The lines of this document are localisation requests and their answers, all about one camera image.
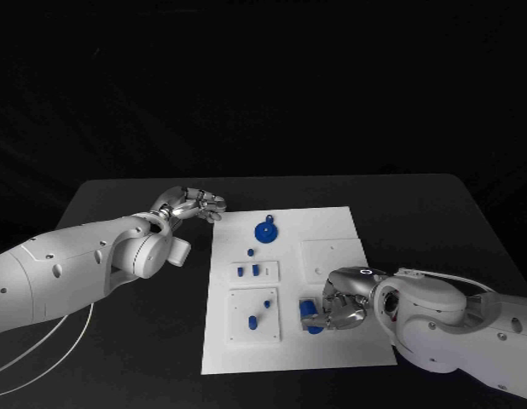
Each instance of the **black background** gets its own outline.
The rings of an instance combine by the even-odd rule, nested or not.
[[[458,176],[527,278],[527,4],[0,8],[0,251],[86,180],[393,173]]]

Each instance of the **blue object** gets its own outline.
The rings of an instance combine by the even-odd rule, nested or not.
[[[310,300],[306,300],[300,303],[300,318],[313,314],[316,314],[314,303]],[[306,329],[308,330],[308,334],[313,335],[321,331],[321,328],[318,326],[307,326]]]
[[[278,229],[272,225],[272,217],[267,215],[265,221],[255,226],[255,238],[261,243],[271,243],[278,237]]]
[[[248,317],[248,329],[254,330],[256,328],[256,318],[251,315]]]

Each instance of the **gray tabletop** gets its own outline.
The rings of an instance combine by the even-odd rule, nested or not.
[[[290,176],[88,181],[56,228],[148,209],[171,186],[220,195],[228,211],[349,206],[370,267],[419,268],[476,279],[527,297],[527,283],[460,180],[450,175]],[[212,225],[183,222],[183,268],[166,265],[95,304],[86,334],[60,365],[0,407],[343,407],[380,402],[440,408],[527,407],[527,400],[455,371],[434,374],[396,354],[396,366],[202,376]],[[33,353],[0,373],[0,392],[56,362],[79,335],[73,313]],[[0,366],[58,320],[0,334]]]

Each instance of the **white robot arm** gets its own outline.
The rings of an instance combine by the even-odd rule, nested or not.
[[[219,196],[173,187],[151,210],[32,237],[0,254],[0,332],[85,308],[167,261],[183,264],[189,243],[171,236],[180,221],[220,220]]]
[[[467,281],[484,292],[467,297],[425,275]],[[366,309],[414,365],[438,373],[460,368],[491,388],[527,398],[527,298],[408,268],[393,276],[373,268],[340,268],[324,286],[321,314],[301,321],[347,329],[362,324]]]

